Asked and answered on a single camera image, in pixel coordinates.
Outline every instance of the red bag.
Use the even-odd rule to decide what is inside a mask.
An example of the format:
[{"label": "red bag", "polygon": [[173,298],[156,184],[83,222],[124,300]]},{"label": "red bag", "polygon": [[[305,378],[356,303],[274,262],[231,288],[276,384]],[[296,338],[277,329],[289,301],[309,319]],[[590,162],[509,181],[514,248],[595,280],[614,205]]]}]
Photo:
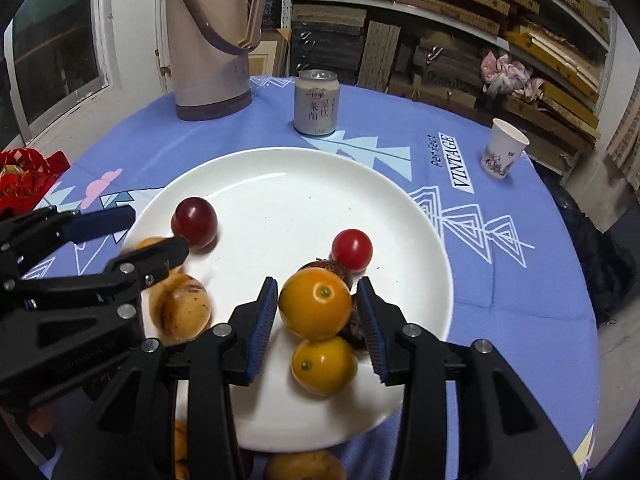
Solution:
[{"label": "red bag", "polygon": [[62,152],[44,158],[31,148],[0,152],[0,170],[17,166],[23,174],[2,172],[0,176],[0,219],[31,211],[54,183],[69,169]]}]

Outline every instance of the red grape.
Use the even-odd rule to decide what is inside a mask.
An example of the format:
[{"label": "red grape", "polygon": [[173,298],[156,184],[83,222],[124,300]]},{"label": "red grape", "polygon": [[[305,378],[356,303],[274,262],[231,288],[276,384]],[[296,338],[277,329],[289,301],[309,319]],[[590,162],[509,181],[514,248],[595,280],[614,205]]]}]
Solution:
[{"label": "red grape", "polygon": [[202,248],[218,234],[218,216],[209,202],[191,196],[175,208],[171,229],[174,234],[187,238],[193,247]]},{"label": "red grape", "polygon": [[331,258],[353,272],[366,269],[372,256],[371,240],[358,229],[347,229],[338,233],[331,245]]}]

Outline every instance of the yellow fruit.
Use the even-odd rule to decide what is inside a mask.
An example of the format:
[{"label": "yellow fruit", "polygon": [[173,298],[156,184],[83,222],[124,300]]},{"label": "yellow fruit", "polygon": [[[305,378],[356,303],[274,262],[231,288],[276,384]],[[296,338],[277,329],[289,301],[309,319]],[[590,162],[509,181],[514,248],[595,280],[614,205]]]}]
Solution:
[{"label": "yellow fruit", "polygon": [[338,336],[324,341],[303,341],[291,358],[291,372],[300,385],[322,396],[342,391],[357,371],[355,350]]},{"label": "yellow fruit", "polygon": [[340,332],[351,316],[352,302],[340,277],[326,269],[307,267],[284,284],[278,307],[289,330],[318,341]]},{"label": "yellow fruit", "polygon": [[176,480],[189,480],[189,469],[184,462],[175,463],[175,478]]},{"label": "yellow fruit", "polygon": [[174,426],[174,460],[187,458],[187,426],[184,422],[175,419]]},{"label": "yellow fruit", "polygon": [[347,480],[340,461],[327,450],[273,455],[264,480]]},{"label": "yellow fruit", "polygon": [[170,274],[149,289],[148,298],[151,321],[176,341],[196,338],[211,318],[207,291],[187,274]]},{"label": "yellow fruit", "polygon": [[45,404],[27,415],[27,424],[40,436],[49,434],[56,424],[56,405]]},{"label": "yellow fruit", "polygon": [[[149,247],[149,245],[157,244],[158,242],[161,242],[165,239],[166,238],[164,238],[163,236],[150,236],[149,238],[145,238],[138,245],[136,245],[136,250],[144,249],[145,247]],[[169,272],[180,272],[181,268],[182,266],[174,267]]]}]

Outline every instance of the round table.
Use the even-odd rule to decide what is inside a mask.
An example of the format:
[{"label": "round table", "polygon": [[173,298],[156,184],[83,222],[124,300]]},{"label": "round table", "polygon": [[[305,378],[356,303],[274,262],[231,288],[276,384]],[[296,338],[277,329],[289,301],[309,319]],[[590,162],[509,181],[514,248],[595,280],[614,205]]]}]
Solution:
[{"label": "round table", "polygon": [[[254,102],[225,118],[184,122],[165,95],[94,144],[40,206],[98,210],[129,204],[140,213],[173,179],[225,155],[300,146],[350,156],[404,189],[429,217],[449,255],[454,312],[449,340],[492,341],[523,379],[586,471],[598,404],[596,327],[584,278],[562,219],[526,155],[504,180],[479,159],[489,130],[450,112],[342,86],[338,128],[328,137],[293,129],[293,79],[252,78]],[[126,232],[67,244],[29,277],[100,272]],[[454,406],[450,389],[449,405]],[[72,431],[82,399],[60,401]],[[354,478],[387,478],[399,417],[335,447]],[[457,473],[457,415],[449,410],[447,478]],[[43,466],[50,474],[53,461]],[[264,459],[252,478],[261,478]]]}]

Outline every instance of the pink cloth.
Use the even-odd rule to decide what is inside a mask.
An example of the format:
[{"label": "pink cloth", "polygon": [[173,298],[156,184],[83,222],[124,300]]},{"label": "pink cloth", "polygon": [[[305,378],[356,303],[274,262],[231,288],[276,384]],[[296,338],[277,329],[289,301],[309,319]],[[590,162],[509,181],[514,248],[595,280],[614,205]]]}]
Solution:
[{"label": "pink cloth", "polygon": [[542,79],[531,78],[532,71],[519,61],[512,61],[509,54],[504,53],[496,58],[489,52],[480,64],[482,80],[487,83],[484,91],[489,97],[515,92],[525,101],[533,101],[538,95]]}]

